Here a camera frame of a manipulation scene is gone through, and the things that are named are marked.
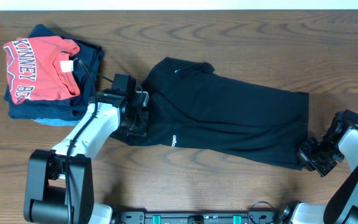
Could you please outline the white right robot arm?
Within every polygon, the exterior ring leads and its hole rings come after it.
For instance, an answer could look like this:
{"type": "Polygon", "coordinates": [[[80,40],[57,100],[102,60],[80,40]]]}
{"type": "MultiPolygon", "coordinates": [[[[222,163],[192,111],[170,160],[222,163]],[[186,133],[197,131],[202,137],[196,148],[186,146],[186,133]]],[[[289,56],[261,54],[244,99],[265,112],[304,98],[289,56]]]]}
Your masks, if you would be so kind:
{"type": "Polygon", "coordinates": [[[298,155],[308,170],[322,177],[342,161],[347,161],[351,173],[327,204],[292,202],[274,223],[358,223],[358,113],[337,112],[322,139],[307,140],[298,155]]]}

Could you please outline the black t-shirt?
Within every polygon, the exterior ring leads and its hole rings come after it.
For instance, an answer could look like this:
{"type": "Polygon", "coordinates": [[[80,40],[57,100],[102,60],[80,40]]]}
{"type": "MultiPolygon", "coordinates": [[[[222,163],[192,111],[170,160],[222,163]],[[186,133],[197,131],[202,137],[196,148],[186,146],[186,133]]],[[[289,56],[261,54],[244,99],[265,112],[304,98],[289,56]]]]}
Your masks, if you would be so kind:
{"type": "Polygon", "coordinates": [[[209,149],[300,169],[310,97],[222,77],[207,62],[167,57],[143,81],[150,99],[145,136],[116,135],[130,146],[209,149]]]}

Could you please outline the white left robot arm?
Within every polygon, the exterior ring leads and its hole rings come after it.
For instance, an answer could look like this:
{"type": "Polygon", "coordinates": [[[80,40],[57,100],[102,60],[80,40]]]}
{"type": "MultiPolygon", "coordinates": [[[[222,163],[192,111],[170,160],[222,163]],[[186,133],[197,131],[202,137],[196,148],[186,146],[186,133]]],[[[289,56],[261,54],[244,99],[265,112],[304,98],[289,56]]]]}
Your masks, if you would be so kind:
{"type": "Polygon", "coordinates": [[[96,94],[71,133],[28,162],[24,218],[31,223],[115,223],[114,210],[94,201],[92,161],[112,134],[146,131],[146,91],[96,94]]]}

